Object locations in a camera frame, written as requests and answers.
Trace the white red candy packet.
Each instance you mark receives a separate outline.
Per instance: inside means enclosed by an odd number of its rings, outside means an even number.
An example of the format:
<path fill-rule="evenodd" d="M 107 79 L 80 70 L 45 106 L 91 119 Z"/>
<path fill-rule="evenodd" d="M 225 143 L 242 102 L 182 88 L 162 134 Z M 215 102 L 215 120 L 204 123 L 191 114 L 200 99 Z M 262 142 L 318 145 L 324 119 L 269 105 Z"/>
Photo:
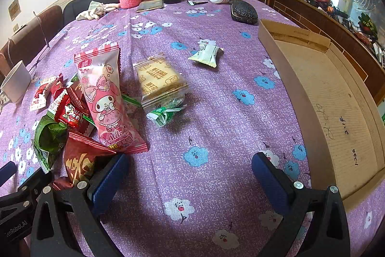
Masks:
<path fill-rule="evenodd" d="M 56 81 L 56 79 L 57 76 L 51 76 L 40 81 L 40 86 L 35 92 L 32 103 L 29 107 L 31 112 L 46 107 L 48 95 L 50 94 L 51 87 L 53 86 L 53 83 Z"/>

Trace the black glasses case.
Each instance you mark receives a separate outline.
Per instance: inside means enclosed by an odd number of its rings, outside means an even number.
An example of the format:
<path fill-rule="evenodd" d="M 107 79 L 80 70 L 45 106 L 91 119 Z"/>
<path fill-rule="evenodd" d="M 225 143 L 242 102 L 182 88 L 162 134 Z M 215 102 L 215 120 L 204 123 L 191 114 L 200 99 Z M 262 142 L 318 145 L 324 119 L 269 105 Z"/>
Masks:
<path fill-rule="evenodd" d="M 240 23 L 256 25 L 258 23 L 258 14 L 255 8 L 246 1 L 233 0 L 230 5 L 231 18 Z"/>

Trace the red cartoon snack packet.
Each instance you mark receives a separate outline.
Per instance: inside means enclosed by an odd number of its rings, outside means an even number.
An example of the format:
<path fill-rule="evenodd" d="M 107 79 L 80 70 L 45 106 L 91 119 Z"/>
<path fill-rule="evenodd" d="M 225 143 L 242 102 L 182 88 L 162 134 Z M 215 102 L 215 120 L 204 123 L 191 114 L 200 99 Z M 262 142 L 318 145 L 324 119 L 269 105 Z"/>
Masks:
<path fill-rule="evenodd" d="M 83 113 L 72 103 L 67 89 L 50 104 L 48 115 L 60 125 L 90 136 L 94 126 L 83 117 Z"/>

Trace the wooden brick-pattern counter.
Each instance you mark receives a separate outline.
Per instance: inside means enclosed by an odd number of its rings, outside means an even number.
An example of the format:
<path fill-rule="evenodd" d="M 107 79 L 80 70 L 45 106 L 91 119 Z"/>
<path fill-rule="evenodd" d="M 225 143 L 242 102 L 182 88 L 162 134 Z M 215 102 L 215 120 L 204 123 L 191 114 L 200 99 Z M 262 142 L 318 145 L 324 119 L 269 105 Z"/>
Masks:
<path fill-rule="evenodd" d="M 304 0 L 259 0 L 278 11 L 297 26 L 329 38 L 351 62 L 377 105 L 384 100 L 384 67 L 373 48 L 359 41 L 346 27 L 323 10 Z"/>

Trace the biscuit cracker clear packet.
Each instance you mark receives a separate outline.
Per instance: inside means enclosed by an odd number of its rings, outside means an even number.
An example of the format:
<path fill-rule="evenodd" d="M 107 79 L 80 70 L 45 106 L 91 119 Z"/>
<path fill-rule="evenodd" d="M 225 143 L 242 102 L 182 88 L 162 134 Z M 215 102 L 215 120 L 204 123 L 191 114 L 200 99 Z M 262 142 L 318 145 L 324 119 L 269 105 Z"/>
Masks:
<path fill-rule="evenodd" d="M 189 84 L 163 54 L 138 61 L 133 64 L 133 69 L 140 84 L 141 105 L 146 113 L 182 106 Z"/>

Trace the dark red triangular snack bag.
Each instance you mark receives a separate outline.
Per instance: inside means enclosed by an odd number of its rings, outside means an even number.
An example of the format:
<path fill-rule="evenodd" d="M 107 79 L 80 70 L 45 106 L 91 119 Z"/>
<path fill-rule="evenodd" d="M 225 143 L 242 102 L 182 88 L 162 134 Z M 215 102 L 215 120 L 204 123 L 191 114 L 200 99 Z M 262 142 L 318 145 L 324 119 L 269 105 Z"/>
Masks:
<path fill-rule="evenodd" d="M 57 191 L 71 189 L 81 181 L 89 181 L 97 161 L 110 158 L 116 152 L 90 137 L 70 131 L 64 147 L 63 161 L 67 177 L 57 178 L 53 188 Z"/>

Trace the small booklet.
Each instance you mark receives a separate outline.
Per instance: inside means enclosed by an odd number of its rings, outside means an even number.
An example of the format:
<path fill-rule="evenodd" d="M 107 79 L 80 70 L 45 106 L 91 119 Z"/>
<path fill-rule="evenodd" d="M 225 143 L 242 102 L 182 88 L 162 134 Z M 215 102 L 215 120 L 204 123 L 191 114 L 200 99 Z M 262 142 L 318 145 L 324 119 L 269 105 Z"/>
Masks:
<path fill-rule="evenodd" d="M 163 0 L 150 0 L 150 1 L 142 1 L 137 7 L 137 12 L 145 12 L 150 10 L 156 10 L 164 7 Z"/>

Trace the white cloth gloves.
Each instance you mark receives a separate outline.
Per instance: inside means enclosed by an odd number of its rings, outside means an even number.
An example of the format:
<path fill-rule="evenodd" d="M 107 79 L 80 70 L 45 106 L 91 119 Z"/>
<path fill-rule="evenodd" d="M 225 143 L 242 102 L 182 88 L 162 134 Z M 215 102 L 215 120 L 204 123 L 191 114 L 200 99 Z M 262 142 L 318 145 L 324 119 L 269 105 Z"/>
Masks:
<path fill-rule="evenodd" d="M 79 13 L 76 17 L 76 21 L 82 20 L 99 20 L 107 13 L 115 11 L 120 8 L 119 3 L 100 3 L 97 1 L 91 1 L 87 10 Z"/>

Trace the green pea snack packet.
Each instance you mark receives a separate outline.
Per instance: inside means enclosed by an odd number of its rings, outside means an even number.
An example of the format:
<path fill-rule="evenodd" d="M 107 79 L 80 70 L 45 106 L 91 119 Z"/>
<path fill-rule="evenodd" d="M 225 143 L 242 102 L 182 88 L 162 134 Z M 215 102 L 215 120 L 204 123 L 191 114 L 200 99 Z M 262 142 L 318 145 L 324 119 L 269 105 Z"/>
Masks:
<path fill-rule="evenodd" d="M 48 173 L 67 143 L 68 131 L 64 124 L 49 115 L 42 116 L 35 130 L 33 149 L 40 167 Z"/>

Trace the white ceramic mug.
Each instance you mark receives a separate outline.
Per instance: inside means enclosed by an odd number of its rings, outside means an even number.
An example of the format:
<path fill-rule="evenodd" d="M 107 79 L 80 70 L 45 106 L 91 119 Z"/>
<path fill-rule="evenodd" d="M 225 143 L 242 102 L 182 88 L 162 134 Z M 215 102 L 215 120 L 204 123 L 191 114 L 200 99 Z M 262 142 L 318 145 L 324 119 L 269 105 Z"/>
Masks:
<path fill-rule="evenodd" d="M 19 61 L 6 75 L 5 80 L 1 84 L 1 97 L 5 97 L 2 105 L 9 103 L 17 104 L 21 101 L 31 82 L 31 75 L 24 65 L 23 61 Z"/>

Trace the pale green white snack packet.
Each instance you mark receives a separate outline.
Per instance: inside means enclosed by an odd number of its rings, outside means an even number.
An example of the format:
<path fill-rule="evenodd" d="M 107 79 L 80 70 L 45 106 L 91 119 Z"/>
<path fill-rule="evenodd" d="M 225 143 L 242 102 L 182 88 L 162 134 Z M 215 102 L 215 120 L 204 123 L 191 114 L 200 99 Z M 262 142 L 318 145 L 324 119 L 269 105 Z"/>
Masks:
<path fill-rule="evenodd" d="M 216 68 L 218 51 L 223 50 L 223 48 L 218 47 L 217 42 L 210 39 L 200 40 L 198 45 L 200 49 L 191 55 L 189 60 Z"/>

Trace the brown cardboard box tray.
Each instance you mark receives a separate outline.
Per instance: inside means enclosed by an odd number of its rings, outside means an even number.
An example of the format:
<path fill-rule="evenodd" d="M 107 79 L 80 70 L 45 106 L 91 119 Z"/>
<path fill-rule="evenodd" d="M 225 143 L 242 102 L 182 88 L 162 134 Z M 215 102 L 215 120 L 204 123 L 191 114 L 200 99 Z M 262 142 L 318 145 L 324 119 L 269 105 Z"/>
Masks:
<path fill-rule="evenodd" d="M 367 86 L 330 39 L 260 20 L 258 37 L 290 97 L 312 186 L 353 211 L 384 181 L 384 125 Z"/>

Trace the brown chair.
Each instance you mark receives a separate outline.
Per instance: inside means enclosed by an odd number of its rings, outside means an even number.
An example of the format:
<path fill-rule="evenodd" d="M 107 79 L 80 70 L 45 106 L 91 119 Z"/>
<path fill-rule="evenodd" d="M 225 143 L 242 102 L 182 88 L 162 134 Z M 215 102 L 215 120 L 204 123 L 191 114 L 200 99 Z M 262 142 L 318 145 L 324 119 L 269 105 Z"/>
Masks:
<path fill-rule="evenodd" d="M 63 27 L 63 12 L 58 5 L 52 6 L 33 18 L 1 47 L 1 78 L 4 78 L 15 64 L 30 62 L 56 36 Z"/>

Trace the pink My Melody snack bag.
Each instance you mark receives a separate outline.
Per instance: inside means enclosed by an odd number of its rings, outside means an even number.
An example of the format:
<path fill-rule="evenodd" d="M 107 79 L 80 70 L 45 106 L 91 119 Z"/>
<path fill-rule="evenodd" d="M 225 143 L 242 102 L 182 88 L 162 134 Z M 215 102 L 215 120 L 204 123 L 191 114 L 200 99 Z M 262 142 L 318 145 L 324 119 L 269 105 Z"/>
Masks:
<path fill-rule="evenodd" d="M 148 151 L 132 124 L 121 96 L 119 45 L 105 44 L 74 56 L 83 95 L 104 146 L 122 153 Z"/>

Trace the purple floral tablecloth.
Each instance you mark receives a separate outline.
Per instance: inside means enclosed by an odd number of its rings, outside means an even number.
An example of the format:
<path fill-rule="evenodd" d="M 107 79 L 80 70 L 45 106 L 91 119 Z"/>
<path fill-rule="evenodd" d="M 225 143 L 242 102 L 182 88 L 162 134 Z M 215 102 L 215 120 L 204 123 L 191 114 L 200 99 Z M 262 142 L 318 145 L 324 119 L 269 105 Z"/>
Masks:
<path fill-rule="evenodd" d="M 203 39 L 223 48 L 216 68 L 189 60 Z M 166 126 L 141 110 L 133 115 L 149 150 L 130 158 L 101 218 L 112 240 L 125 256 L 256 256 L 281 218 L 253 175 L 253 155 L 263 151 L 305 186 L 311 176 L 291 101 L 258 27 L 233 21 L 227 5 L 117 10 L 64 26 L 23 100 L 1 113 L 1 163 L 18 167 L 1 194 L 16 191 L 39 167 L 32 143 L 42 113 L 29 106 L 40 81 L 58 74 L 70 79 L 76 53 L 112 42 L 120 47 L 126 94 L 140 95 L 133 64 L 158 53 L 189 84 L 186 108 Z"/>

